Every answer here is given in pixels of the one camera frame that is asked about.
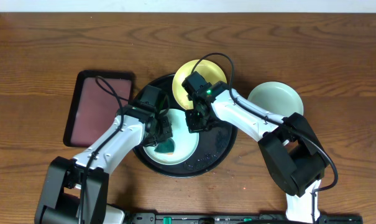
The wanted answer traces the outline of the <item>green yellow sponge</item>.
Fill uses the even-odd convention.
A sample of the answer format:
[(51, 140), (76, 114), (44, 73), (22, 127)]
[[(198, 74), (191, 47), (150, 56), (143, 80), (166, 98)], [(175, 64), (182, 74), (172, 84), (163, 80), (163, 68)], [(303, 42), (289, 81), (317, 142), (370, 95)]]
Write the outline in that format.
[(166, 141), (160, 142), (156, 145), (154, 152), (159, 154), (173, 154), (175, 151), (175, 143), (173, 139), (167, 139)]

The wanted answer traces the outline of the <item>mint plate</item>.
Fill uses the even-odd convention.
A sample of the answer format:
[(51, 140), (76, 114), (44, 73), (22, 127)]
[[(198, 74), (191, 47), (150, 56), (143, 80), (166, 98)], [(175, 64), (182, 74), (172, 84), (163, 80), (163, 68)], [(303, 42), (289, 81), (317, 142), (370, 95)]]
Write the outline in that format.
[(168, 120), (172, 127), (172, 134), (175, 143), (173, 154), (159, 154), (154, 152), (156, 146), (144, 147), (146, 155), (151, 160), (163, 165), (175, 165), (187, 160), (193, 155), (199, 142), (198, 133), (190, 133), (186, 124), (185, 112), (177, 109), (169, 109), (167, 113)]
[(293, 113), (304, 114), (299, 94), (281, 82), (265, 82), (256, 86), (249, 94), (248, 101), (275, 114), (289, 117)]

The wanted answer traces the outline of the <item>yellow plate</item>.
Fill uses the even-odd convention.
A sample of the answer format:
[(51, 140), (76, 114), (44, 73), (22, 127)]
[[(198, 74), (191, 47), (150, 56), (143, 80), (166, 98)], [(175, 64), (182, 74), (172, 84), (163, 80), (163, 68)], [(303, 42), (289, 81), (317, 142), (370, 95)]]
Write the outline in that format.
[[(198, 59), (191, 60), (182, 65), (176, 72), (172, 82), (172, 92), (177, 103), (185, 110), (193, 109), (193, 102), (188, 99), (188, 93), (183, 88), (182, 83), (185, 78), (191, 74), (193, 67), (198, 62)], [(202, 60), (195, 68), (206, 82), (210, 82), (212, 85), (218, 81), (227, 83), (227, 79), (223, 70), (214, 62), (209, 60)]]

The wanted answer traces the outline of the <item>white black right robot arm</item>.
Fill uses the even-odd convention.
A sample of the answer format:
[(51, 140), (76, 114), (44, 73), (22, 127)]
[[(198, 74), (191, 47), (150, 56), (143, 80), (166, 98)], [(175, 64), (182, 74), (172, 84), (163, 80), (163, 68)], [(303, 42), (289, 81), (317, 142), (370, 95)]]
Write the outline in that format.
[(317, 196), (331, 160), (307, 120), (298, 113), (289, 117), (271, 113), (223, 81), (213, 85), (198, 72), (184, 78), (181, 85), (193, 102), (193, 108), (186, 111), (189, 131), (208, 131), (224, 121), (249, 135), (258, 143), (271, 178), (287, 195), (287, 219), (317, 223)]

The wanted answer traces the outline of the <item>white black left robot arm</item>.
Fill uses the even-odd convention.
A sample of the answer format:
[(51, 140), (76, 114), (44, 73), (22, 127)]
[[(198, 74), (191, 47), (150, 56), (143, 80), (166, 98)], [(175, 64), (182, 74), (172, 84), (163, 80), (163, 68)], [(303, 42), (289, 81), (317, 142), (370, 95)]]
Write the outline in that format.
[(109, 129), (72, 159), (49, 165), (35, 223), (122, 223), (126, 214), (107, 203), (109, 177), (137, 146), (154, 146), (172, 137), (164, 106), (169, 97), (147, 85), (120, 108)]

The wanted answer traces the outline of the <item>round black tray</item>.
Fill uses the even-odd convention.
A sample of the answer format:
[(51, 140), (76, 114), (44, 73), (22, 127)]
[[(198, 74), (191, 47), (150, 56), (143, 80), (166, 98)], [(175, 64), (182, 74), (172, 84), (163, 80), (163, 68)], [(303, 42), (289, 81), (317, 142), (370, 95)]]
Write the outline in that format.
[(223, 122), (207, 132), (200, 132), (198, 145), (192, 156), (176, 165), (162, 165), (152, 160), (144, 148), (133, 148), (137, 158), (149, 169), (176, 178), (202, 175), (218, 166), (231, 151), (237, 136), (237, 128)]

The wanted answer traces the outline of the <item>black rectangular maroon tray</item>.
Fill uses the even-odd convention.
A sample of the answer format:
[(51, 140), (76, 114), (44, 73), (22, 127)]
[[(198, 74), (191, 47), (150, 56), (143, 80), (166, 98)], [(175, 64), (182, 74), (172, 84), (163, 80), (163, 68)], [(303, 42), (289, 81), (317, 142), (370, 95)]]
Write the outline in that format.
[(132, 97), (135, 75), (132, 72), (83, 70), (76, 78), (75, 89), (66, 122), (63, 143), (68, 147), (88, 147), (104, 134), (114, 121), (119, 105), (103, 77), (121, 97), (122, 105)]

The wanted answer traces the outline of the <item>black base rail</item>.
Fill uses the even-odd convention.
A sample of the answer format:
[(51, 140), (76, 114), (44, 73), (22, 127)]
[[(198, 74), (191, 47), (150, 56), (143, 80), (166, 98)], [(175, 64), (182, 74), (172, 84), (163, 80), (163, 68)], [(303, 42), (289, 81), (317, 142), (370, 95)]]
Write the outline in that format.
[[(282, 214), (260, 215), (159, 215), (154, 213), (128, 213), (123, 224), (254, 224), (254, 223), (301, 223), (290, 221)], [(363, 224), (361, 216), (356, 215), (321, 215), (319, 224)]]

